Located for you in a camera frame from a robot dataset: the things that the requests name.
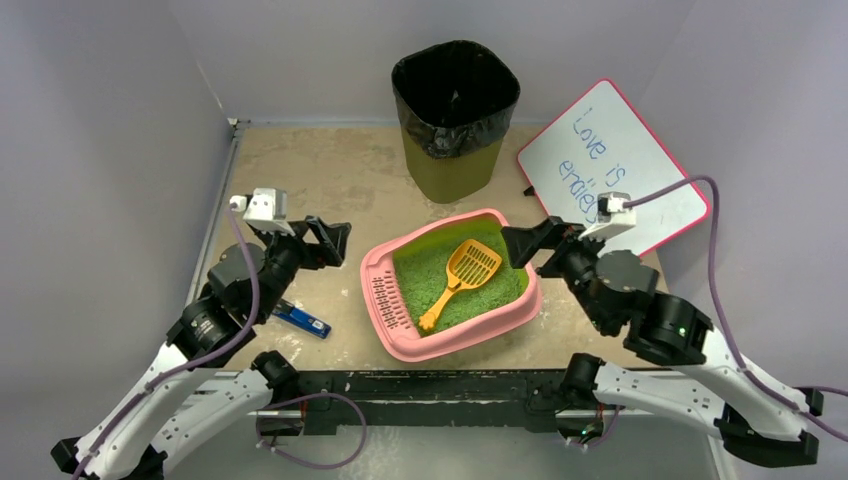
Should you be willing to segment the yellow litter scoop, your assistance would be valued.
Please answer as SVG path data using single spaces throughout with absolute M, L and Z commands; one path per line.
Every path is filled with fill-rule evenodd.
M 461 291 L 473 290 L 486 284 L 502 264 L 502 257 L 475 239 L 461 243 L 445 267 L 447 283 L 441 296 L 418 319 L 424 331 L 435 328 L 445 306 Z

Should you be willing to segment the pink and green litter box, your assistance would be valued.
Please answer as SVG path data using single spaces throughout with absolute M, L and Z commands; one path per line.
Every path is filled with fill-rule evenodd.
M 428 224 L 378 245 L 364 256 L 360 277 L 365 305 L 383 347 L 396 359 L 415 363 L 447 355 L 509 332 L 531 321 L 540 311 L 543 297 L 538 277 L 526 264 L 521 270 L 527 273 L 529 282 L 518 300 L 440 333 L 420 335 L 420 327 L 413 323 L 397 284 L 394 252 L 430 232 L 483 218 L 498 223 L 500 230 L 508 224 L 499 211 L 478 209 Z

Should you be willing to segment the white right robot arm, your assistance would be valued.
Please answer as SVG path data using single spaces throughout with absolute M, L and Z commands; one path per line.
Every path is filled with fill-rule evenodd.
M 655 366 L 686 375 L 680 386 L 587 353 L 573 355 L 559 386 L 578 405 L 631 407 L 675 419 L 721 441 L 726 452 L 765 468 L 814 465 L 819 440 L 809 418 L 822 393 L 788 387 L 734 352 L 726 335 L 685 299 L 658 290 L 658 272 L 628 250 L 603 252 L 580 224 L 556 216 L 532 228 L 504 227 L 512 267 L 540 250 L 550 258 L 536 273 L 561 279 L 593 327 Z

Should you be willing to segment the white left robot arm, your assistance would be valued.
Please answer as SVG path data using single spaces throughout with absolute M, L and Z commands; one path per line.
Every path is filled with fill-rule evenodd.
M 194 449 L 251 411 L 301 406 L 321 397 L 280 353 L 250 366 L 203 399 L 198 390 L 256 336 L 301 270 L 339 267 L 351 226 L 303 220 L 246 221 L 186 305 L 151 365 L 110 414 L 81 437 L 58 441 L 51 457 L 73 479 L 161 479 Z

